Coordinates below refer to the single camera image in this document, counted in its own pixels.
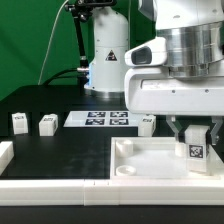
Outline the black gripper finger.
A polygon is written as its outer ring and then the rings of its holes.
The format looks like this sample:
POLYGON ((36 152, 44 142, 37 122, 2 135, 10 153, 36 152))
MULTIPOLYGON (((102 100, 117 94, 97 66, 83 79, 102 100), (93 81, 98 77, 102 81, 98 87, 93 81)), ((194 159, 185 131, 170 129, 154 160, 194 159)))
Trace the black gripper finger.
POLYGON ((166 122, 168 126, 171 128, 171 130, 173 131, 175 139, 179 140, 179 134, 182 130, 182 126, 180 122, 176 119, 174 115, 167 115, 166 122))
POLYGON ((211 144, 216 145, 219 141, 219 130, 223 125, 223 117, 222 116, 213 116, 212 117, 213 127, 210 131, 211 135, 211 144))

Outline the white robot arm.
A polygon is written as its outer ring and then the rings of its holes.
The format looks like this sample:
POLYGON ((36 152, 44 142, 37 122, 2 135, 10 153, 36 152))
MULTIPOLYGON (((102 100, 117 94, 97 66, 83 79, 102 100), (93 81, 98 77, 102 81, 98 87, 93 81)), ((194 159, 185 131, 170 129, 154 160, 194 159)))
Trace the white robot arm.
POLYGON ((212 143, 224 119, 224 0, 138 0, 155 22, 155 38, 133 49, 128 24, 109 7, 94 11, 95 57, 86 89, 123 91, 134 113, 210 116, 212 143))

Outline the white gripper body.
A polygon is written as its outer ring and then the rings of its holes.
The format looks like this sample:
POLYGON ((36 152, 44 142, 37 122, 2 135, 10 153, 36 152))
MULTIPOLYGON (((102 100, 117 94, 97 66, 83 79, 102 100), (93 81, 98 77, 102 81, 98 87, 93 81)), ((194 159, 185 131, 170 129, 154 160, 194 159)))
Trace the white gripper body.
POLYGON ((164 67, 132 68, 125 75, 125 103, 132 113, 224 116, 224 77, 175 79, 164 67))

